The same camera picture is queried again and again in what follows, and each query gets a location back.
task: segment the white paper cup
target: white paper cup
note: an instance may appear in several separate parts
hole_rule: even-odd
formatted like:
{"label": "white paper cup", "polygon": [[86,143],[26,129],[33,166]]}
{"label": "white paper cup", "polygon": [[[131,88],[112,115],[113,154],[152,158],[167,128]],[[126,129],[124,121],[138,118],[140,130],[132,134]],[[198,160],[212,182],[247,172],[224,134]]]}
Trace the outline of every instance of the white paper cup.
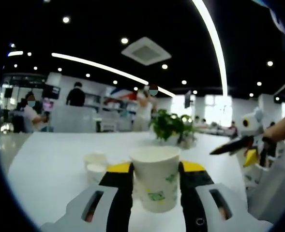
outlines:
{"label": "white paper cup", "polygon": [[180,149],[173,146],[139,148],[130,156],[142,206],[164,213],[177,204]]}
{"label": "white paper cup", "polygon": [[106,173],[106,167],[100,164],[91,163],[87,165],[87,178],[88,183],[91,184],[99,184],[102,180],[103,176]]}
{"label": "white paper cup", "polygon": [[95,151],[95,152],[93,152],[91,154],[85,155],[83,157],[83,162],[84,162],[84,168],[86,170],[87,170],[87,166],[89,164],[93,164],[93,163],[99,164],[99,165],[102,165],[102,166],[105,166],[105,167],[108,166],[108,162],[107,162],[105,153],[101,152],[101,151]]}

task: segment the green plant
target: green plant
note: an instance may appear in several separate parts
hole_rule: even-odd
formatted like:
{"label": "green plant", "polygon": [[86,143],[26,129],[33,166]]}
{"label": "green plant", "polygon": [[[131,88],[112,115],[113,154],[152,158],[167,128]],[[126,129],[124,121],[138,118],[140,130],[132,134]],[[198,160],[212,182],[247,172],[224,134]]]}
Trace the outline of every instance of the green plant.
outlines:
{"label": "green plant", "polygon": [[158,110],[156,116],[152,119],[150,125],[153,126],[157,139],[167,141],[172,135],[179,135],[178,143],[185,136],[193,134],[192,119],[188,115],[178,117],[177,114],[168,114],[167,110]]}

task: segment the ceiling vent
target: ceiling vent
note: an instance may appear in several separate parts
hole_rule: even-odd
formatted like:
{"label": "ceiling vent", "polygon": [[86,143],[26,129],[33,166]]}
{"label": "ceiling vent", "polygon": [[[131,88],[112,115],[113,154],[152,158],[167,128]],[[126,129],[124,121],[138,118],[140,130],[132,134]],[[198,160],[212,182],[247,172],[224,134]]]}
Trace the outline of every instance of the ceiling vent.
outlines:
{"label": "ceiling vent", "polygon": [[147,37],[130,44],[121,53],[145,66],[171,58],[168,52]]}

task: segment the green print on cup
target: green print on cup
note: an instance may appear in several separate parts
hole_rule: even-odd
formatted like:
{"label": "green print on cup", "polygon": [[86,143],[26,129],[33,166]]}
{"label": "green print on cup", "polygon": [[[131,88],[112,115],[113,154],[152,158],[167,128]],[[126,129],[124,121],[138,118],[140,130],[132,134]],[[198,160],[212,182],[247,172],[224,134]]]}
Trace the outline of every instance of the green print on cup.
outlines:
{"label": "green print on cup", "polygon": [[172,184],[172,182],[174,182],[176,178],[177,178],[177,174],[171,174],[169,177],[166,178],[166,181]]}
{"label": "green print on cup", "polygon": [[155,201],[155,202],[162,201],[165,199],[165,195],[163,191],[148,193],[148,196],[151,199],[151,201]]}

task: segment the black ceiling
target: black ceiling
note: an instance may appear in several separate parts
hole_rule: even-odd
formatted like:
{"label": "black ceiling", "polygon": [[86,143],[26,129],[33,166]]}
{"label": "black ceiling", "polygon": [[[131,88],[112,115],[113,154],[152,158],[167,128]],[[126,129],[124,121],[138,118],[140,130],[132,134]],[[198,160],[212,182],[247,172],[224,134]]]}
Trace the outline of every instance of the black ceiling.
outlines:
{"label": "black ceiling", "polygon": [[[217,28],[226,65],[229,94],[248,98],[275,93],[285,84],[282,35],[269,10],[251,0],[204,0]],[[176,94],[197,90],[199,95],[221,94],[221,76],[208,30],[191,0],[51,0],[17,11],[6,32],[22,56],[8,57],[4,73],[62,74],[133,89],[126,77],[89,65],[53,58],[52,52],[91,60],[149,81]],[[62,18],[71,22],[64,24]],[[172,58],[144,66],[121,54],[127,46],[149,37]],[[163,70],[161,65],[168,65]]]}

